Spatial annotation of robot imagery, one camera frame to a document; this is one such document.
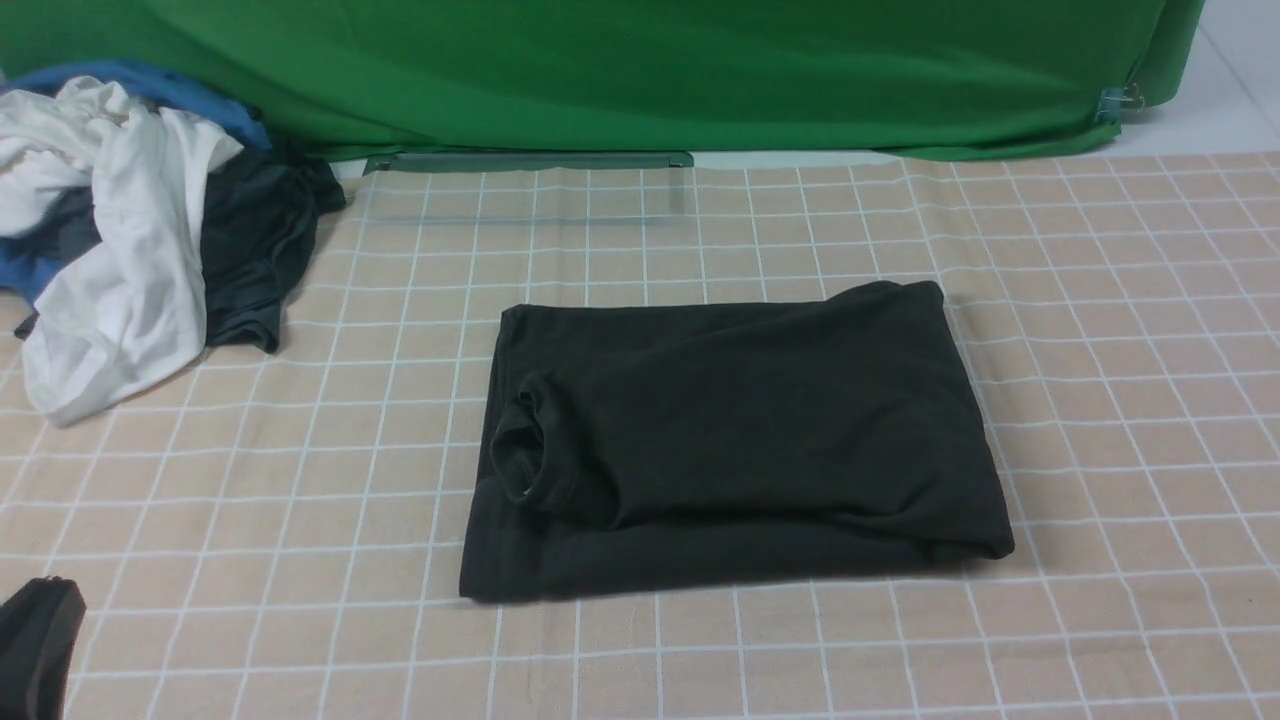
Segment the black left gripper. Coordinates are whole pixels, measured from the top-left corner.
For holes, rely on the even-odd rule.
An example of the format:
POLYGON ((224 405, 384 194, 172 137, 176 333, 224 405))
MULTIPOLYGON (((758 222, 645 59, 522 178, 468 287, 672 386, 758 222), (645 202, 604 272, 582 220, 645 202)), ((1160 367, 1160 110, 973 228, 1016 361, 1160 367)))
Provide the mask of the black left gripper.
POLYGON ((60 719, 86 614, 78 584, 28 580, 1 606, 1 717, 60 719))

